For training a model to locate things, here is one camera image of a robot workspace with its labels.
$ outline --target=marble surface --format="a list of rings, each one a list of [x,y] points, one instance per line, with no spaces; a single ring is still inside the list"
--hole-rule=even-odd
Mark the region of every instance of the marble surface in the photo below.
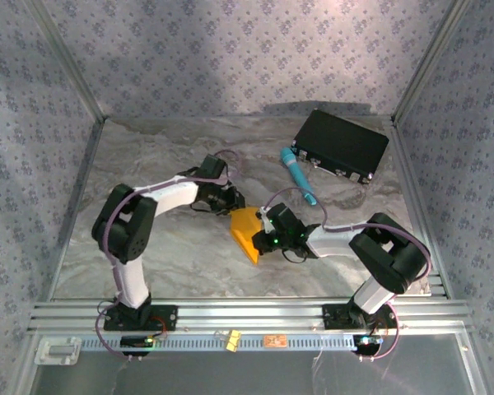
[[[361,120],[370,122],[369,118]],[[279,160],[304,118],[191,118],[107,121],[87,180],[77,221],[64,257],[56,299],[100,298],[114,294],[110,265],[91,238],[91,227],[109,191],[119,183],[143,186],[199,165],[207,153],[238,152],[233,180],[250,206],[261,206],[276,191],[293,186]],[[328,208],[329,224],[365,221],[376,211],[411,230],[394,169],[391,144],[370,185],[337,178],[301,164]],[[299,192],[279,198],[306,223],[320,222],[319,207]],[[230,217],[180,207],[156,218],[143,262],[153,297],[350,296],[369,276],[355,256],[311,259],[301,265],[280,253],[264,255],[254,266],[229,235]],[[410,293],[428,292],[426,281]]]

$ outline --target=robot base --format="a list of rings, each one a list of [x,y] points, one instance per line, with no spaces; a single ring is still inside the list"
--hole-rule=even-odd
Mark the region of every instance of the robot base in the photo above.
[[[122,303],[106,312],[104,330],[108,332],[172,332],[178,316],[175,305],[152,305],[151,296],[138,308]]]
[[[350,300],[347,304],[324,304],[322,306],[324,328],[365,329],[375,331],[396,328],[394,312],[387,305],[381,306],[374,314],[367,314]]]

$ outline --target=black mount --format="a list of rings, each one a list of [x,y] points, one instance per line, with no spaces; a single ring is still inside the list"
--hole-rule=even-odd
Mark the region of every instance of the black mount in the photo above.
[[[104,330],[108,332],[172,332],[175,330],[178,308],[169,304],[152,305],[149,295],[138,309],[119,303],[106,312],[106,317]]]
[[[224,169],[228,169],[227,163],[216,156],[207,155],[201,166],[188,169],[179,175],[185,177],[198,177],[200,179],[217,179]],[[238,189],[230,181],[226,185],[214,183],[204,183],[198,181],[198,196],[194,203],[206,203],[207,208],[198,208],[193,204],[190,205],[195,211],[211,212],[217,216],[224,216],[230,211],[238,208],[245,208],[245,198],[238,192]]]
[[[384,304],[374,314],[367,314],[353,299],[346,304],[324,304],[322,316],[324,328],[329,329],[376,329],[395,328],[392,309]]]
[[[382,338],[380,336],[353,336],[353,343],[357,347],[354,351],[358,356],[374,356],[379,352]]]
[[[292,251],[299,258],[317,258],[307,246],[307,238],[319,224],[305,226],[284,203],[278,203],[267,212],[274,227],[270,233],[261,230],[253,236],[254,247],[260,255],[277,249]]]

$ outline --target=aluminum frame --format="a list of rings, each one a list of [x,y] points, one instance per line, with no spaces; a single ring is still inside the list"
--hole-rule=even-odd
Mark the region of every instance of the aluminum frame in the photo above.
[[[75,226],[75,222],[77,221],[79,206],[81,205],[82,196],[84,195],[84,191],[86,189],[86,183],[90,175],[91,168],[93,167],[93,161],[96,157],[97,147],[99,146],[99,141],[102,136],[102,131],[104,129],[104,126],[105,126],[105,121],[96,123],[94,125],[91,132],[91,137],[86,145],[86,153],[84,155],[84,160],[79,170],[79,174],[83,172],[85,179],[82,180],[82,182],[80,183],[76,183],[76,190],[73,191],[73,195],[77,195],[77,199],[76,199],[77,204],[73,208],[71,219],[68,222],[68,228],[66,229],[65,239],[63,241],[63,247],[58,256],[57,269],[55,270],[53,280],[51,282],[51,286],[48,291],[47,301],[51,301],[53,299],[53,295],[57,288],[58,277],[60,276],[60,271],[64,264],[64,258],[66,257],[66,252],[68,251],[69,241],[72,238],[73,227]]]
[[[431,227],[421,189],[416,182],[417,178],[415,176],[415,170],[412,162],[409,160],[406,144],[391,119],[384,119],[384,127],[387,128],[389,135],[391,136],[390,141],[393,145],[395,153],[395,168],[398,171],[398,179],[401,183],[401,189],[403,190],[403,196],[408,209],[410,221],[412,222],[414,234],[430,250],[433,264],[433,272],[431,273],[431,276],[437,274],[441,280],[440,285],[435,284],[434,286],[442,286],[442,293],[450,298],[454,298],[452,285],[450,284],[450,279],[446,274],[440,250],[432,242],[432,240],[436,240],[437,238]],[[431,284],[431,293],[433,295],[441,295],[441,289],[433,290]]]
[[[154,300],[154,305],[179,306],[175,335],[215,335],[216,331],[240,330],[245,335],[285,333],[289,335],[358,334],[363,331],[326,331],[323,304],[344,304],[344,298],[247,298]],[[16,372],[11,394],[30,393],[37,366],[36,347],[42,336],[75,336],[90,339],[97,316],[98,300],[45,302],[35,305],[28,336],[19,355],[24,364]],[[394,300],[400,334],[454,334],[473,393],[488,393],[479,369],[469,332],[473,328],[468,303],[444,297],[403,297]],[[104,332],[123,336],[128,332]]]
[[[58,27],[55,25],[47,8],[40,0],[24,0],[24,4],[35,19],[42,35],[46,38],[55,57],[64,72],[68,75],[70,82],[75,87],[75,90],[86,106],[86,109],[96,122],[103,123],[106,117],[97,103],[88,83],[82,76],[81,69],[73,59],[72,53],[64,42],[63,37],[60,35]]]
[[[448,48],[471,2],[472,0],[454,0],[446,10],[434,37],[428,44],[426,52],[417,66],[417,70],[413,73],[412,79],[408,83],[403,97],[397,104],[393,114],[395,126],[403,124],[404,119],[417,102],[426,83],[430,80],[431,74],[436,69],[437,63]]]

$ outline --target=cable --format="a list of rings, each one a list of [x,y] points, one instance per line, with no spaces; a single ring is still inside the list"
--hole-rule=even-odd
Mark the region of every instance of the cable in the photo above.
[[[119,213],[123,210],[124,206],[126,206],[126,204],[128,202],[130,202],[136,196],[142,195],[143,193],[151,193],[151,192],[159,191],[163,188],[168,188],[168,187],[171,187],[171,186],[176,185],[176,184],[192,183],[192,182],[203,182],[203,183],[214,183],[214,184],[218,184],[218,185],[226,185],[228,182],[228,178],[225,177],[225,178],[218,178],[218,179],[202,179],[202,178],[198,178],[198,177],[188,177],[188,178],[184,178],[184,179],[172,179],[171,181],[167,181],[167,182],[163,182],[163,183],[159,183],[159,184],[154,184],[152,186],[148,186],[148,187],[139,189],[137,191],[133,191],[132,193],[130,193],[127,197],[125,197],[119,203],[119,205],[114,209],[114,211],[110,215],[110,218],[106,221],[105,232],[104,232],[103,237],[102,237],[102,248],[103,248],[103,252],[105,253],[106,257],[108,258],[108,260],[110,261],[110,263],[112,265],[112,274],[114,275],[115,285],[117,286],[117,296],[115,298],[114,303],[105,307],[102,310],[102,312],[97,316],[95,329],[96,329],[96,334],[97,334],[97,337],[99,338],[100,343],[103,345],[103,347],[110,354],[112,354],[114,356],[117,356],[119,358],[124,358],[125,360],[131,360],[132,359],[131,355],[126,356],[122,352],[114,350],[108,344],[108,342],[102,337],[102,334],[100,332],[100,319],[106,315],[106,312],[108,310],[113,309],[114,307],[117,307],[117,305],[121,302],[121,298],[122,298],[122,294],[123,294],[122,293],[123,285],[121,282],[121,275],[120,275],[119,269],[117,267],[117,261],[116,261],[116,258],[110,253],[110,250],[108,248],[108,236],[110,234],[111,227],[114,224],[114,221],[117,218],[117,216],[119,215]]]
[[[373,329],[371,329],[371,332],[368,336],[372,336],[375,333],[375,331],[377,331],[377,329],[379,329],[379,324],[381,324],[381,323],[384,325],[384,329],[386,329],[386,336],[388,336],[388,332],[389,332],[388,324],[382,318],[377,319],[377,323],[375,324]]]
[[[301,263],[305,262],[305,258],[302,258],[302,260],[300,262],[293,261],[292,259],[289,259],[289,257],[286,255],[286,251],[288,251],[288,250],[287,249],[282,250],[282,255],[286,259],[286,261],[291,262],[291,263],[295,263],[297,265],[300,265]]]
[[[400,327],[400,324],[398,323],[397,310],[395,310],[395,307],[391,304],[391,302],[388,301],[388,302],[386,302],[386,304],[391,308],[392,313],[394,314],[395,326],[397,327],[397,332],[395,333],[394,342],[392,343],[392,345],[389,347],[388,350],[386,350],[384,353],[378,355],[380,352],[380,348],[379,348],[379,350],[377,350],[377,353],[375,355],[373,355],[372,357],[370,357],[370,358],[373,358],[374,360],[379,360],[380,358],[384,358],[385,356],[390,354],[394,350],[394,348],[397,346],[398,338],[400,336],[401,327]]]
[[[114,301],[111,300],[111,299],[105,299],[105,300],[100,301],[99,304],[97,305],[97,313],[99,313],[99,314],[100,314],[100,310],[99,310],[100,309],[100,305],[103,304],[103,303],[114,303]]]
[[[165,324],[165,321],[163,320],[163,318],[157,317],[154,315],[154,316],[150,317],[150,319],[152,321],[159,321],[161,323],[161,332],[152,335],[152,337],[158,337],[158,336],[161,336],[163,333],[166,333],[166,324]]]
[[[324,231],[326,231],[328,233],[343,233],[343,232],[349,232],[349,231],[359,230],[359,229],[364,229],[364,228],[377,228],[377,229],[387,230],[388,232],[393,233],[394,235],[397,235],[397,236],[404,237],[405,239],[407,239],[408,241],[410,241],[411,243],[413,243],[421,251],[422,255],[425,257],[425,259],[426,259],[426,268],[425,268],[425,271],[421,275],[417,276],[414,279],[414,281],[419,281],[423,277],[428,276],[428,274],[430,273],[430,270],[431,270],[431,257],[430,257],[430,253],[428,252],[428,250],[426,249],[426,247],[419,240],[417,240],[415,237],[413,237],[412,235],[410,235],[408,232],[406,232],[404,230],[400,230],[400,229],[395,228],[393,226],[389,226],[389,225],[368,224],[368,223],[365,223],[365,224],[356,224],[356,225],[350,225],[350,226],[344,226],[344,227],[340,227],[340,228],[326,227],[326,223],[328,222],[328,211],[326,210],[325,206],[322,204],[322,202],[320,201],[320,199],[318,199],[308,189],[301,188],[301,187],[284,188],[284,189],[282,189],[282,190],[274,193],[269,198],[268,202],[265,204],[265,206],[263,207],[263,209],[264,210],[267,210],[268,209],[268,206],[271,204],[271,202],[279,194],[284,193],[286,191],[293,190],[293,189],[296,189],[296,190],[299,190],[299,191],[307,191],[308,193],[311,194],[311,196],[313,196],[313,198],[316,199],[316,201],[319,204],[320,208],[324,212],[324,219],[322,220],[322,224],[321,224],[322,225],[322,229],[324,229]]]
[[[240,154],[238,154],[238,152],[234,150],[224,149],[216,152],[214,156],[219,156],[221,154],[232,154],[235,157],[238,169],[232,172],[231,174],[229,174],[229,165],[225,163],[227,177],[229,179],[235,179],[241,173],[241,169],[243,168],[243,161],[241,159]]]

